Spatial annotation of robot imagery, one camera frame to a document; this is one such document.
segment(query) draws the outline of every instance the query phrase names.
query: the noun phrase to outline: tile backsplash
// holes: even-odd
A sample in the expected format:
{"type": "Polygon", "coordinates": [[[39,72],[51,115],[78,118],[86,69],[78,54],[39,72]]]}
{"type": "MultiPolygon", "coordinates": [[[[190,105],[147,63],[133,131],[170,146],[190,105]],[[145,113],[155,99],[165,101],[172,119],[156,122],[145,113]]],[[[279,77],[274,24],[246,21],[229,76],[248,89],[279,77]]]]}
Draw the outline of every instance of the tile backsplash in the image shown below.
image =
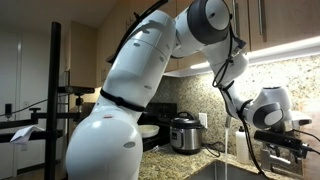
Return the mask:
{"type": "MultiPolygon", "coordinates": [[[[208,130],[204,133],[206,142],[224,142],[224,123],[226,111],[223,98],[218,89],[212,87],[213,73],[174,78],[163,77],[152,102],[174,102],[178,111],[208,114],[208,130]]],[[[289,90],[292,109],[299,109],[299,102],[320,97],[320,56],[291,59],[261,65],[252,65],[236,79],[238,92],[245,99],[253,99],[261,87],[282,85],[289,90]]],[[[241,125],[233,119],[229,131],[229,153],[236,152],[235,132],[241,125]]],[[[253,140],[255,154],[259,159],[261,144],[253,140]]]]}

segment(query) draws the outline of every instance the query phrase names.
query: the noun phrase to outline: cabinet handle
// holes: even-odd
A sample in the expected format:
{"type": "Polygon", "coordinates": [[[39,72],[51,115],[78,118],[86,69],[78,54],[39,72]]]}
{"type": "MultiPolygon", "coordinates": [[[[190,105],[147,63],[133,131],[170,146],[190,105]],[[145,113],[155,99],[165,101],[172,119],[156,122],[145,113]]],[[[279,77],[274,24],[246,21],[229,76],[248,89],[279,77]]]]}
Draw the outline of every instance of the cabinet handle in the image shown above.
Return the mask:
{"type": "Polygon", "coordinates": [[[236,0],[232,0],[233,7],[233,29],[235,33],[240,36],[240,28],[239,28],[239,4],[236,0]]]}
{"type": "Polygon", "coordinates": [[[259,13],[259,31],[260,35],[263,35],[264,25],[264,0],[258,0],[258,13],[259,13]]]}

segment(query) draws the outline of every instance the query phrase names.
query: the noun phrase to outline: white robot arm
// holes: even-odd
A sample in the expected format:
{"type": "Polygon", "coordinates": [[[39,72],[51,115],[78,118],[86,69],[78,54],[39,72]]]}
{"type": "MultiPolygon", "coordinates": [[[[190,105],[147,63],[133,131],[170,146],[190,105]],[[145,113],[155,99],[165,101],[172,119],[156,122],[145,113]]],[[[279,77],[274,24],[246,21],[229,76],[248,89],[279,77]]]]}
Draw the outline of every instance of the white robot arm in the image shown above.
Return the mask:
{"type": "Polygon", "coordinates": [[[250,103],[236,94],[233,80],[243,73],[248,59],[229,21],[222,0],[195,0],[174,20],[161,11],[143,19],[116,57],[92,113],[72,135],[66,155],[70,179],[138,179],[142,138],[137,120],[154,96],[170,56],[201,51],[231,116],[258,128],[289,116],[290,102],[282,88],[263,89],[250,103]]]}

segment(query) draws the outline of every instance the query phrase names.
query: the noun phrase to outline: rice cooker lid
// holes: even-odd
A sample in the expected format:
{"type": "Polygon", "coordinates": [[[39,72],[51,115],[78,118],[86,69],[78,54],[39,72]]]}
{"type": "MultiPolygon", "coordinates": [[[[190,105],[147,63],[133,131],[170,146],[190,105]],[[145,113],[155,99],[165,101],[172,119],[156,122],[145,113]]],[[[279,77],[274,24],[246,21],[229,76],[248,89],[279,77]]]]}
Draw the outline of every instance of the rice cooker lid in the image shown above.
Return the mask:
{"type": "Polygon", "coordinates": [[[171,127],[179,128],[179,129],[201,129],[203,126],[201,125],[199,120],[194,119],[186,119],[186,118],[174,118],[171,120],[171,127]]]}

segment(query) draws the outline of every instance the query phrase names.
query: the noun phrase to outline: wall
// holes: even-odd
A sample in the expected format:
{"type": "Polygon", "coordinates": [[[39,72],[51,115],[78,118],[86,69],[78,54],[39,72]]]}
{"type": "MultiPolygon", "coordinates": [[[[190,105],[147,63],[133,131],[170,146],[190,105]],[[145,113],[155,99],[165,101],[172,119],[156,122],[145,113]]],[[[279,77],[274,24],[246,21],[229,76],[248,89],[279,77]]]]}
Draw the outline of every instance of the wall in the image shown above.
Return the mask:
{"type": "MultiPolygon", "coordinates": [[[[163,77],[153,102],[175,102],[178,111],[208,113],[206,142],[224,142],[226,112],[218,89],[212,87],[213,73],[185,77],[163,77]]],[[[281,84],[288,88],[292,97],[292,109],[298,110],[302,100],[320,97],[320,56],[291,59],[282,62],[249,66],[236,80],[238,92],[247,99],[254,98],[264,85],[281,84]]],[[[229,132],[229,153],[235,155],[235,132],[241,125],[232,120],[229,132]]],[[[253,140],[255,154],[259,159],[259,142],[253,140]]]]}
{"type": "MultiPolygon", "coordinates": [[[[22,33],[22,54],[21,54],[21,89],[20,89],[20,108],[24,107],[24,102],[30,105],[47,99],[48,75],[49,75],[49,49],[50,36],[44,36],[29,32],[22,33]]],[[[61,57],[63,57],[63,48],[61,48],[61,57]]],[[[41,108],[41,112],[46,112],[46,102],[36,105],[41,108]]],[[[20,119],[29,119],[30,111],[25,110],[20,113],[20,119]]],[[[45,128],[44,119],[39,120],[39,127],[45,128]]],[[[44,163],[44,141],[29,141],[27,150],[22,151],[18,147],[18,169],[44,163]]]]}

